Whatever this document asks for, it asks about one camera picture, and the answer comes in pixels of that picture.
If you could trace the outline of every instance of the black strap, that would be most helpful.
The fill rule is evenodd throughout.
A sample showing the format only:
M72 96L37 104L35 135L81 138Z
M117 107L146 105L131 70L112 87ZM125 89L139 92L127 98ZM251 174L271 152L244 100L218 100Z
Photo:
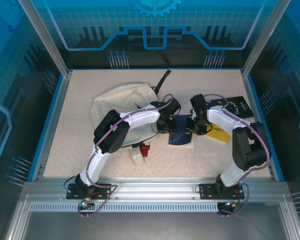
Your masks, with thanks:
M158 85L157 85L157 86L155 87L155 89L154 89L155 95L158 95L159 90L160 90L162 84L164 83L164 81L166 80L166 78L169 76L170 73L171 73L171 70L167 70L167 71L165 72L165 74L162 76L162 78L160 79Z

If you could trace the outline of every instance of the vent slot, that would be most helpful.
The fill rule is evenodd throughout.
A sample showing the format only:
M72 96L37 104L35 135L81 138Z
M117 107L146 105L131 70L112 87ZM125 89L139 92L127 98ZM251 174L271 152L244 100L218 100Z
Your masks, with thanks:
M82 212L95 211L102 203ZM32 202L30 212L77 212L78 202ZM218 212L214 202L107 202L100 212Z

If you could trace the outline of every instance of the black mounting plate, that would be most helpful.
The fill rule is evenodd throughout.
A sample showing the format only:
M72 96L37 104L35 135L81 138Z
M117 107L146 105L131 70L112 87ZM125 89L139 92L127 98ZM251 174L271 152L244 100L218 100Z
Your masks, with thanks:
M240 200L245 199L243 187L239 185L232 186L233 190L229 194L224 194L222 197L219 196L216 185L214 183L203 183L196 187L196 190L200 193L201 200L236 200L238 195L234 192L235 190L242 191L239 195Z
M111 184L99 184L101 186L111 186ZM92 200L105 200L108 196L107 191L111 190L110 188L100 188L100 187L95 187L93 190L93 196L91 197ZM83 196L80 196L80 194L78 194L78 186L75 183L71 183L68 186L68 191L66 193L66 199L75 199L75 200L82 200L84 199Z

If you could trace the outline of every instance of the red object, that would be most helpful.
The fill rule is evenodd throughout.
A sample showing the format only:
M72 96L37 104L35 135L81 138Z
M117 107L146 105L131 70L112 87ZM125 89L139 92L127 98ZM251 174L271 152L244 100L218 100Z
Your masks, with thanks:
M142 157L148 157L148 151L150 149L150 145L139 146Z

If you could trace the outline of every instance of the gear logo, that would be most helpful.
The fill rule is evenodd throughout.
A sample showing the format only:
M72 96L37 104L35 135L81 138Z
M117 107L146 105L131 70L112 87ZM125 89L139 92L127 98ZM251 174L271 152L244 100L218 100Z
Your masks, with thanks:
M11 24L19 14L19 3L17 0L0 0L0 15Z
M158 15L163 17L164 14L170 14L170 10L175 10L181 0L134 0L132 4L141 14L156 18Z

